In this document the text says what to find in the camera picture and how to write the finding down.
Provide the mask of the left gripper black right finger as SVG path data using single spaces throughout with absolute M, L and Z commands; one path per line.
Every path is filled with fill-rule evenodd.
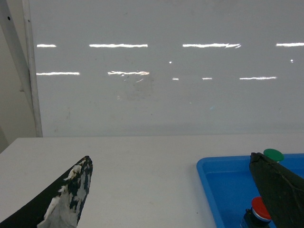
M 262 153 L 251 153 L 249 170 L 277 228 L 304 226 L 304 179 Z

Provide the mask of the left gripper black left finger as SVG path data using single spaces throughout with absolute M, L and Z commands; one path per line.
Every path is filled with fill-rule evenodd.
M 76 228 L 89 194 L 93 162 L 83 157 L 26 205 L 0 223 L 2 228 Z

